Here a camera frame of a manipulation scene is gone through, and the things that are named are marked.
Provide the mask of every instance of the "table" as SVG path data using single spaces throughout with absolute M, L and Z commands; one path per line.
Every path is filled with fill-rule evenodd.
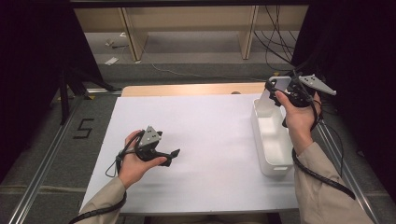
M 260 170 L 250 114 L 263 87 L 263 83 L 238 83 L 125 88 L 115 105 L 83 204 L 109 181 L 105 171 L 126 134 L 152 125 L 163 128 L 157 130 L 163 131 L 157 150 L 169 153 L 180 147 L 180 154 L 169 168 L 150 170 L 128 189 L 122 214 L 229 214 L 297 208 L 293 171 L 267 177 Z M 230 94 L 234 91 L 242 94 Z

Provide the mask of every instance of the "human hand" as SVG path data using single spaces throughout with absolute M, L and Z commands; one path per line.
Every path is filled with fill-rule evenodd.
M 289 128 L 289 136 L 294 145 L 294 150 L 297 155 L 300 155 L 314 142 L 311 137 L 311 127 L 315 121 L 312 107 L 295 107 L 281 91 L 276 91 L 276 98 L 286 109 L 286 124 Z M 320 99 L 316 93 L 314 100 L 315 109 L 320 114 L 318 103 Z
M 140 130 L 134 131 L 129 134 L 128 137 L 126 137 L 125 139 L 125 146 L 139 132 Z M 136 139 L 131 143 L 131 145 L 129 145 L 128 148 L 134 147 L 135 144 Z M 152 167 L 158 166 L 165 161 L 165 157 L 158 157 L 151 161 L 141 161 L 134 153 L 126 154 L 122 161 L 119 179 L 121 180 L 125 188 L 128 189 L 132 184 L 139 181 L 147 170 Z

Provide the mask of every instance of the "person's left hand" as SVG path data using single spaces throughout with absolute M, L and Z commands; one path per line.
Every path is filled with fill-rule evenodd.
M 125 139 L 125 146 L 139 132 L 140 130 L 137 130 L 129 134 Z M 129 145 L 129 148 L 134 147 L 135 144 L 136 140 Z M 122 161 L 119 179 L 125 188 L 128 189 L 132 184 L 139 181 L 147 170 L 158 166 L 165 161 L 165 157 L 158 157 L 151 161 L 141 161 L 134 153 L 126 154 Z

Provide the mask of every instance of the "floor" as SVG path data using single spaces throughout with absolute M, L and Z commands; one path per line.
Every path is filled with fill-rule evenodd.
M 298 36 L 298 32 L 292 33 L 294 37 Z M 294 45 L 294 38 L 289 32 L 281 34 L 288 45 Z M 86 36 L 105 81 L 117 87 L 258 81 L 292 68 L 274 54 L 266 55 L 255 36 L 249 59 L 242 60 L 237 33 L 234 32 L 152 33 L 149 34 L 139 62 L 132 60 L 128 48 L 113 49 L 106 45 L 108 39 L 114 41 L 113 47 L 127 45 L 126 38 L 120 34 Z M 262 33 L 258 33 L 258 36 L 268 44 Z M 274 44 L 270 47 L 286 57 L 282 47 Z M 112 57 L 119 60 L 112 65 L 105 65 Z M 86 85 L 88 88 L 98 88 L 91 83 Z M 28 208 L 25 223 L 67 222 L 77 214 L 118 97 L 117 94 L 95 94 L 93 100 L 73 99 L 72 92 L 69 93 L 70 103 L 75 107 L 73 118 L 69 120 L 53 162 L 45 173 L 34 202 Z M 324 105 L 324 110 L 325 119 L 340 135 L 340 139 L 334 138 L 338 144 L 342 142 L 345 161 L 373 207 L 378 223 L 394 223 L 395 203 L 384 191 L 366 160 L 356 154 L 356 143 L 342 119 L 336 115 L 336 110 L 331 105 Z M 84 125 L 92 128 L 92 131 L 88 138 L 78 139 L 76 136 L 86 133 L 78 130 L 84 119 Z M 61 105 L 58 96 L 54 96 L 45 120 L 31 139 L 31 147 L 22 152 L 0 185 L 0 223 L 9 221 L 43 158 L 53 146 L 52 141 L 60 130 L 60 120 Z M 300 223 L 298 210 L 281 212 L 280 217 L 284 224 Z M 134 224 L 142 222 L 142 217 L 121 217 L 118 221 Z

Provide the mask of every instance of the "sleeve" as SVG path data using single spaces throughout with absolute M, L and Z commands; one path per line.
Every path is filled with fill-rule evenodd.
M 298 159 L 302 165 L 315 173 L 345 185 L 317 143 L 311 144 Z M 357 201 L 307 175 L 296 165 L 294 168 L 301 223 L 373 223 Z
M 96 209 L 112 206 L 122 200 L 125 187 L 118 177 L 113 178 L 102 189 L 100 189 L 95 196 L 93 196 L 81 209 L 79 214 L 91 212 Z M 96 217 L 89 217 L 81 220 L 78 224 L 90 223 L 116 223 L 119 217 L 120 210 L 102 214 Z

